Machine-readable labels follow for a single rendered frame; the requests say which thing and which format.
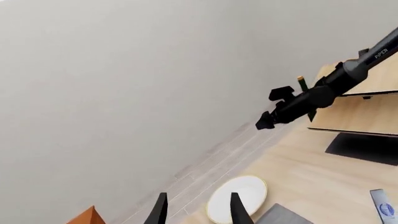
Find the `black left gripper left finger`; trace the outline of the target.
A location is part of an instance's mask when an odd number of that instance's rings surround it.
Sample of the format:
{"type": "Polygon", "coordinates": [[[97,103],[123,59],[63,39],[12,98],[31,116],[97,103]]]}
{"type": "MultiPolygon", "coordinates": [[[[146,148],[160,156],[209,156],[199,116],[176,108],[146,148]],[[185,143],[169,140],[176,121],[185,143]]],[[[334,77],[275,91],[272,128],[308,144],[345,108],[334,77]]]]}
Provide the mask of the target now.
{"type": "Polygon", "coordinates": [[[162,192],[159,194],[159,197],[144,224],[165,224],[167,219],[167,210],[167,193],[162,192]]]}

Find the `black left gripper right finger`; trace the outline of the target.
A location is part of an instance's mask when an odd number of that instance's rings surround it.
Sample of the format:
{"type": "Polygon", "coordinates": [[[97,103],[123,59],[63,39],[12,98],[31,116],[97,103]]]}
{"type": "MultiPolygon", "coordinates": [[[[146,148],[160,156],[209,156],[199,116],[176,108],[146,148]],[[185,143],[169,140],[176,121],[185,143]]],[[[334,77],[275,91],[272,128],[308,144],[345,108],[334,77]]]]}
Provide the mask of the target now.
{"type": "Polygon", "coordinates": [[[230,211],[233,224],[254,224],[236,192],[231,193],[230,211]]]}

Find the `white plate with yellow rim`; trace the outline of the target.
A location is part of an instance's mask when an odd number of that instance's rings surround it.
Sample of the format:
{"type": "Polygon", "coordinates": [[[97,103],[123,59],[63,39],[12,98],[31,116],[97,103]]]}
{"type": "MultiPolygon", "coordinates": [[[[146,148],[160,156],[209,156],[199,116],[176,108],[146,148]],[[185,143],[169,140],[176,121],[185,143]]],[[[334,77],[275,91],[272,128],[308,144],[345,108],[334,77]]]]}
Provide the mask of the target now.
{"type": "Polygon", "coordinates": [[[255,214],[267,197],[267,184],[254,175],[244,175],[217,188],[206,205],[206,215],[215,224],[232,224],[231,194],[237,193],[248,215],[255,214]]]}

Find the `orange-brown box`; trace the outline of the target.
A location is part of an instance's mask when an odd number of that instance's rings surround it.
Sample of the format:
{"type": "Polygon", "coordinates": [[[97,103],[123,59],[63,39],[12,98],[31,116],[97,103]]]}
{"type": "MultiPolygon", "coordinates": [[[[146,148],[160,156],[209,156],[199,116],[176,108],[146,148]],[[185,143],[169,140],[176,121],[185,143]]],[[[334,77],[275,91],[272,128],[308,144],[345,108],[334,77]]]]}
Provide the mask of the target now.
{"type": "Polygon", "coordinates": [[[106,224],[94,206],[91,206],[66,224],[106,224]]]}

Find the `pale wooden cabinet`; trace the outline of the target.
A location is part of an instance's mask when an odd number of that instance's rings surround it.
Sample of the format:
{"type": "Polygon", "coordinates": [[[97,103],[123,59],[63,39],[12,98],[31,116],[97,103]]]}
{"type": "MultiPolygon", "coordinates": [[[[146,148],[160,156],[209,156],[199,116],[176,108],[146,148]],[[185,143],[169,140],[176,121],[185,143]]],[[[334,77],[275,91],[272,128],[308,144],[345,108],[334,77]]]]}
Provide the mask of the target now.
{"type": "Polygon", "coordinates": [[[312,130],[398,136],[398,53],[370,69],[365,81],[317,110],[312,130]],[[363,96],[372,96],[364,100],[363,96]]]}

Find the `silver box with blue print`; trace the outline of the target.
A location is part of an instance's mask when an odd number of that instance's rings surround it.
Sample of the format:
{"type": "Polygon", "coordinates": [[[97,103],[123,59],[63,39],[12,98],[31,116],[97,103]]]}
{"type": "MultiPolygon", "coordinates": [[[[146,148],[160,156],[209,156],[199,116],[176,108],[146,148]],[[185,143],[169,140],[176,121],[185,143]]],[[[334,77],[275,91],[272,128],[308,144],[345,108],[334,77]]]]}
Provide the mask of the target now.
{"type": "Polygon", "coordinates": [[[369,191],[382,224],[398,224],[398,214],[383,189],[369,191]]]}

